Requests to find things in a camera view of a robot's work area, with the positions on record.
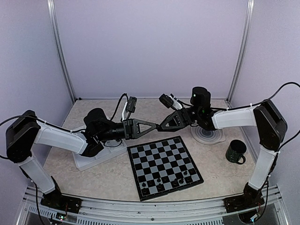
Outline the black white chessboard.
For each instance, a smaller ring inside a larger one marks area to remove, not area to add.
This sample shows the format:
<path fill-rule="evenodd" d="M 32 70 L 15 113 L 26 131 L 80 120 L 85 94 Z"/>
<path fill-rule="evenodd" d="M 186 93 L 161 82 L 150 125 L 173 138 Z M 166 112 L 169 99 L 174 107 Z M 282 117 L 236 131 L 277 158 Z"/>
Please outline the black white chessboard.
<path fill-rule="evenodd" d="M 130 146 L 127 152 L 141 202 L 204 183 L 181 136 Z M 190 169 L 194 169 L 195 174 L 190 174 Z M 190 183 L 186 182 L 186 177 L 191 178 Z M 177 187 L 172 186 L 174 179 L 178 180 Z M 179 179 L 184 179 L 184 182 L 180 184 Z M 149 181 L 153 181 L 154 185 L 150 186 Z M 146 195 L 142 193 L 143 183 L 146 184 L 144 188 L 148 189 Z M 158 190 L 159 184 L 163 184 L 163 190 Z"/>

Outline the black rook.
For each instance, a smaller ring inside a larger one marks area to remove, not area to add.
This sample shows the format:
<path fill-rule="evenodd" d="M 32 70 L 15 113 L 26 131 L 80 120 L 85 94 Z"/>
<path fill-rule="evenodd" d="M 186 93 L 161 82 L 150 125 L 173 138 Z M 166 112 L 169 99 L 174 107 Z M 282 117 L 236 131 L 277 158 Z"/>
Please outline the black rook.
<path fill-rule="evenodd" d="M 147 189 L 147 188 L 143 188 L 143 189 L 142 189 L 142 193 L 143 193 L 144 195 L 146 195 L 147 192 L 148 192 L 148 189 Z"/>

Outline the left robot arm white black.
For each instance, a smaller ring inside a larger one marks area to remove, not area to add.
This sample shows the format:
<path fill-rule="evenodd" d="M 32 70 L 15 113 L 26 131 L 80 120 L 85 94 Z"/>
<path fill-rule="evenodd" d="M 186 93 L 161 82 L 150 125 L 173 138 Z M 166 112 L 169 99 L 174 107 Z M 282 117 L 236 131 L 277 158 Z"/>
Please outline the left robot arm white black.
<path fill-rule="evenodd" d="M 127 151 L 125 140 L 138 139 L 158 128 L 156 123 L 126 117 L 134 112 L 135 102 L 136 98 L 130 97 L 125 103 L 119 123 L 106 117 L 103 109 L 95 108 L 84 117 L 85 127 L 75 131 L 43 121 L 34 111 L 27 110 L 14 116 L 14 123 L 6 130 L 4 159 L 18 164 L 24 175 L 35 183 L 43 193 L 43 206 L 78 213 L 81 199 L 61 193 L 56 180 L 32 153 L 32 146 L 42 144 L 72 152 L 80 171 L 110 160 Z"/>

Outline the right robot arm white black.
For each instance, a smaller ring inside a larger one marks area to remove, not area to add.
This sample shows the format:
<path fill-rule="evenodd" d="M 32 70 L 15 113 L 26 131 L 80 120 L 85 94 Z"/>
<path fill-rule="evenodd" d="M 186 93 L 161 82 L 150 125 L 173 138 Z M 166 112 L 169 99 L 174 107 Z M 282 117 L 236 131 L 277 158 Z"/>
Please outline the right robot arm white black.
<path fill-rule="evenodd" d="M 246 183 L 243 194 L 224 199 L 227 212 L 235 212 L 265 203 L 262 188 L 273 172 L 280 148 L 285 145 L 287 123 L 270 98 L 260 103 L 224 110 L 216 110 L 210 104 L 210 92 L 204 87 L 194 87 L 191 106 L 185 108 L 179 100 L 161 95 L 160 102 L 174 112 L 159 125 L 159 132 L 176 132 L 194 123 L 207 131 L 231 127 L 256 127 L 259 134 L 260 153 L 255 169 Z"/>

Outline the white plastic tray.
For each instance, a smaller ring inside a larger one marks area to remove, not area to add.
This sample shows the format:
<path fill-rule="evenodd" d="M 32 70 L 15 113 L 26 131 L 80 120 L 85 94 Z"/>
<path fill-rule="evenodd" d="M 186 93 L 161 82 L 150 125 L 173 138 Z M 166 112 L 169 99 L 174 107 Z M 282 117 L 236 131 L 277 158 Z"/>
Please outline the white plastic tray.
<path fill-rule="evenodd" d="M 121 141 L 107 141 L 103 144 L 103 147 L 104 148 L 94 157 L 83 157 L 79 154 L 72 153 L 76 168 L 79 171 L 84 171 L 126 153 L 127 151 L 127 145 L 124 139 Z"/>

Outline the black king piece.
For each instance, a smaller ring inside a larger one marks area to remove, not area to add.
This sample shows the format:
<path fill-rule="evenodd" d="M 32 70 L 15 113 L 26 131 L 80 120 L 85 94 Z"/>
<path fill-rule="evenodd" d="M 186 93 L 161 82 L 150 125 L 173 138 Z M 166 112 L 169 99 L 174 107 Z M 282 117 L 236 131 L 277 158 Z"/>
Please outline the black king piece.
<path fill-rule="evenodd" d="M 173 187 L 177 187 L 177 186 L 178 186 L 178 180 L 177 180 L 177 179 L 174 179 L 174 180 L 172 181 L 172 186 L 173 186 Z"/>

